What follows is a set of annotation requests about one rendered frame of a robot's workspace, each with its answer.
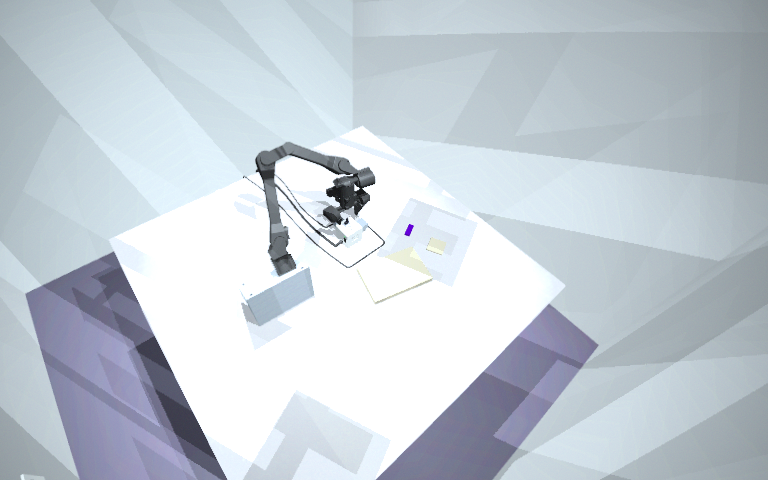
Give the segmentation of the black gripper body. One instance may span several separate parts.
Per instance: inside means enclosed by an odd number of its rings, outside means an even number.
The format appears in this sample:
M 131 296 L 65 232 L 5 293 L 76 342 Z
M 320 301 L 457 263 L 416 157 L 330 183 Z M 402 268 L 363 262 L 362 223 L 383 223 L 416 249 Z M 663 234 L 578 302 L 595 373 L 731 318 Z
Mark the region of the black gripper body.
M 337 208 L 334 208 L 332 205 L 330 205 L 327 208 L 323 209 L 323 215 L 331 223 L 334 223 L 337 220 L 339 220 L 341 217 L 340 213 L 355 206 L 357 204 L 357 201 L 359 203 L 363 202 L 364 204 L 370 201 L 370 195 L 364 189 L 356 190 L 354 194 L 351 196 L 342 196 L 339 193 L 339 191 L 337 191 L 337 193 L 339 195 L 338 203 L 340 204 L 340 206 Z

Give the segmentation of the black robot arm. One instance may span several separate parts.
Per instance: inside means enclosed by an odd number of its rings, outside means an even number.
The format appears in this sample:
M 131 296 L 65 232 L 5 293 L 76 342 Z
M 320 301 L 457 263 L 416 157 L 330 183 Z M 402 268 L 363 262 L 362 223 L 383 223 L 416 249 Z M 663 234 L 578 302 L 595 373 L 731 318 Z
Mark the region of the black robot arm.
M 334 197 L 338 202 L 339 195 L 351 196 L 355 192 L 355 186 L 360 189 L 374 185 L 375 175 L 370 167 L 357 170 L 345 157 L 325 155 L 320 152 L 294 145 L 287 142 L 272 150 L 260 152 L 255 163 L 263 180 L 266 202 L 269 213 L 269 246 L 268 255 L 278 277 L 296 269 L 296 263 L 286 247 L 289 244 L 289 229 L 283 226 L 280 217 L 277 193 L 276 193 L 276 161 L 291 155 L 317 165 L 320 165 L 336 175 L 352 175 L 337 177 L 332 182 L 335 186 L 326 189 L 328 197 Z

